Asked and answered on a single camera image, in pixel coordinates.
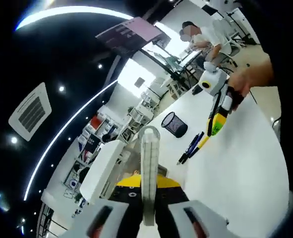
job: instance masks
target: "air conditioning vent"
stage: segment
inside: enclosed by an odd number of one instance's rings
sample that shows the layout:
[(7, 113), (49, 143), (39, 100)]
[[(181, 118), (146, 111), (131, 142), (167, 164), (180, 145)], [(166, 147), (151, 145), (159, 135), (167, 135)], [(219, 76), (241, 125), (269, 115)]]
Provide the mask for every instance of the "air conditioning vent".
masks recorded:
[(8, 123), (29, 141), (51, 112), (45, 83), (41, 83), (19, 104)]

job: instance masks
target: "ceiling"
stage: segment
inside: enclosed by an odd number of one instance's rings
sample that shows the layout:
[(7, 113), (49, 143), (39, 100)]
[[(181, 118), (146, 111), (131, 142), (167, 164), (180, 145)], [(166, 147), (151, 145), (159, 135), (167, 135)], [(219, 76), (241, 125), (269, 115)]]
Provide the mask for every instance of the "ceiling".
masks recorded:
[[(91, 5), (113, 9), (132, 16), (143, 16), (157, 0), (57, 0), (51, 7)], [(172, 6), (167, 1), (158, 15), (164, 16)], [(93, 13), (69, 13), (44, 18), (14, 31), (24, 14), (39, 11), (35, 2), (0, 2), (0, 200), (7, 203), (5, 213), (10, 226), (26, 219), (26, 229), (36, 230), (41, 206), (39, 190), (46, 185), (66, 149), (91, 118), (109, 100), (112, 88), (83, 110), (58, 138), (38, 171), (29, 197), (23, 196), (29, 178), (47, 145), (67, 120), (92, 96), (99, 92), (116, 56), (95, 39), (95, 35), (123, 20)], [(41, 82), (45, 82), (52, 113), (29, 142), (9, 126), (8, 119), (19, 103)], [(17, 136), (18, 143), (10, 142)]]

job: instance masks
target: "curved led light strip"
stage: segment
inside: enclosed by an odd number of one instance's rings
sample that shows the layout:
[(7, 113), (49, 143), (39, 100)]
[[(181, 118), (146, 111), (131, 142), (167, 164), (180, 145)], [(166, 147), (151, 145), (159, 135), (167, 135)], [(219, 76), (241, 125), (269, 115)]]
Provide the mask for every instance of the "curved led light strip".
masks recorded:
[[(110, 15), (110, 16), (116, 16), (116, 17), (120, 17), (126, 20), (130, 20), (133, 17), (117, 12), (117, 11), (113, 11), (113, 10), (109, 10), (109, 9), (104, 9), (104, 8), (99, 8), (99, 7), (93, 7), (93, 6), (62, 6), (62, 7), (55, 7), (55, 8), (51, 8), (51, 9), (47, 9), (44, 11), (40, 11), (37, 12), (35, 14), (32, 14), (28, 17), (26, 17), (25, 19), (23, 19), (20, 24), (18, 25), (18, 27), (16, 29), (19, 29), (23, 26), (26, 26), (30, 23), (36, 22), (40, 19), (43, 19), (45, 17), (49, 17), (49, 16), (55, 16), (55, 15), (59, 15), (59, 14), (65, 14), (65, 13), (76, 13), (76, 12), (81, 12), (81, 13), (100, 13), (100, 14), (105, 14), (105, 15)], [(28, 192), (31, 188), (32, 182), (34, 180), (34, 177), (41, 165), (41, 163), (43, 162), (46, 154), (48, 153), (48, 151), (50, 150), (50, 148), (53, 146), (53, 144), (55, 143), (55, 141), (57, 140), (57, 138), (60, 136), (60, 134), (62, 134), (62, 132), (66, 129), (66, 127), (71, 123), (71, 121), (85, 108), (87, 107), (95, 98), (97, 98), (101, 93), (103, 93), (104, 91), (106, 91), (110, 86), (112, 86), (114, 83), (116, 83), (118, 80), (110, 83), (107, 87), (105, 87), (104, 89), (102, 89), (98, 94), (96, 94), (95, 96), (93, 96), (86, 104), (84, 104), (69, 120), (68, 122), (66, 122), (66, 124), (61, 128), (61, 130), (57, 133), (57, 135), (54, 137), (54, 139), (51, 141), (51, 143), (49, 143), (49, 145), (47, 146), (46, 150), (44, 151), (43, 155), (41, 156), (40, 160), (38, 161), (34, 172), (28, 182), (26, 191), (25, 191), (25, 195), (24, 195), (24, 201), (26, 201), (27, 196), (28, 196)]]
[(119, 18), (123, 18), (126, 20), (130, 20), (133, 17), (123, 14), (121, 12), (105, 9), (105, 8), (100, 8), (100, 7), (94, 7), (94, 6), (61, 6), (61, 7), (55, 7), (55, 8), (50, 8), (44, 11), (40, 11), (37, 13), (34, 13), (32, 15), (29, 15), (25, 19), (23, 19), (20, 24), (17, 26), (16, 30), (26, 26), (30, 23), (33, 23), (35, 21), (38, 21), (40, 19), (43, 19), (45, 17), (49, 16), (55, 16), (55, 15), (60, 15), (60, 14), (65, 14), (65, 13), (100, 13), (104, 15), (109, 15), (109, 16), (116, 16)]

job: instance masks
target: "white shirt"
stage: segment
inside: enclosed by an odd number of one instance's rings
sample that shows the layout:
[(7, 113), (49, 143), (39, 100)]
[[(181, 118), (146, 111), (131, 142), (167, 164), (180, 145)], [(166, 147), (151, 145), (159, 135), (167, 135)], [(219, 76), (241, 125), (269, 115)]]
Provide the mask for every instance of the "white shirt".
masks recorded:
[(227, 43), (228, 39), (223, 33), (217, 32), (210, 27), (201, 27), (201, 34), (192, 36), (192, 41), (194, 43), (209, 41), (212, 46), (217, 46), (221, 44), (220, 52), (230, 55), (231, 46), (230, 43)]

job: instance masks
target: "black mesh pen holder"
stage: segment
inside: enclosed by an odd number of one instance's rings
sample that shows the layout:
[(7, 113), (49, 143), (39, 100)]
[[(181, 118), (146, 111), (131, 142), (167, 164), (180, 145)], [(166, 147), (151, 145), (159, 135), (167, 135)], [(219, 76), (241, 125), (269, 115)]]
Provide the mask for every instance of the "black mesh pen holder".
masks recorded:
[(187, 131), (185, 124), (174, 112), (170, 112), (162, 121), (161, 126), (175, 135), (176, 138), (182, 137)]

